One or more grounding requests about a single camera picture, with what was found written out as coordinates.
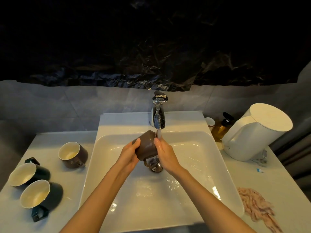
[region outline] electric kettle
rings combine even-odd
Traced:
[[[230,157],[247,161],[292,127],[291,119],[282,110],[256,103],[223,136],[222,146]]]

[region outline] brown mug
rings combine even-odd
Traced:
[[[146,162],[146,159],[152,158],[154,156],[158,155],[158,151],[156,149],[156,145],[154,143],[154,138],[157,137],[157,134],[151,130],[146,131],[144,134],[142,134],[140,137],[140,146],[135,150],[136,156],[140,161],[144,161],[144,164],[148,168],[153,168],[155,165],[157,165],[159,162],[149,165]]]
[[[88,158],[86,149],[78,142],[68,142],[64,144],[58,152],[58,157],[67,168],[78,168],[83,166]]]

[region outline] sink basin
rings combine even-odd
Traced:
[[[197,111],[165,113],[163,138],[191,175],[237,215],[243,204],[211,136]],[[103,114],[80,206],[116,162],[124,145],[148,129],[148,113]],[[178,181],[165,170],[156,173],[140,161],[120,189],[101,232],[126,232],[203,222]]]

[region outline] towel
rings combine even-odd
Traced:
[[[245,211],[251,216],[251,219],[256,222],[262,219],[273,233],[283,232],[278,222],[274,219],[273,206],[266,201],[261,194],[252,188],[238,188],[239,195],[242,199]]]

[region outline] mug rim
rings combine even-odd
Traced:
[[[76,155],[75,155],[74,157],[76,157],[77,154],[80,152],[81,145],[80,145],[78,142],[76,142],[76,141],[67,142],[66,144],[62,145],[62,146],[60,147],[60,149],[58,150],[58,157],[59,157],[61,160],[67,161],[67,160],[71,160],[72,158],[74,158],[74,157],[72,157],[72,158],[70,158],[70,159],[62,159],[62,158],[59,156],[59,153],[60,153],[61,149],[62,149],[65,145],[68,145],[69,143],[76,143],[76,144],[79,145],[79,150],[78,150],[78,152],[76,153]]]
[[[21,204],[21,206],[22,206],[23,208],[31,209],[31,208],[36,207],[36,206],[25,207],[25,206],[22,204],[22,197],[25,195],[25,192],[26,192],[27,189],[32,188],[32,187],[34,186],[34,184],[35,184],[35,183],[38,183],[38,182],[47,182],[48,185],[49,185],[49,191],[48,191],[46,197],[45,197],[39,204],[37,204],[36,206],[40,205],[40,204],[47,198],[47,196],[49,195],[49,193],[50,193],[50,191],[51,191],[51,184],[50,184],[47,180],[41,179],[41,180],[34,181],[34,182],[31,183],[29,186],[27,186],[26,189],[21,193],[20,204]]]
[[[35,167],[34,172],[33,172],[32,176],[31,176],[31,178],[34,176],[34,174],[35,174],[36,171],[37,171],[37,166],[36,166],[36,164],[31,163],[31,162],[30,162],[30,163],[23,163],[22,165],[19,165],[18,167],[16,167],[16,168],[13,170],[13,172],[10,173],[9,179],[7,180],[8,183],[10,184],[10,186],[14,186],[14,187],[21,186],[21,185],[25,184],[26,182],[28,182],[28,181],[31,179],[31,178],[29,178],[29,179],[26,180],[25,182],[23,182],[23,183],[21,183],[21,184],[18,184],[18,185],[13,185],[13,184],[12,184],[13,175],[14,175],[18,170],[23,169],[25,166],[30,166],[30,165],[32,165],[32,166]]]

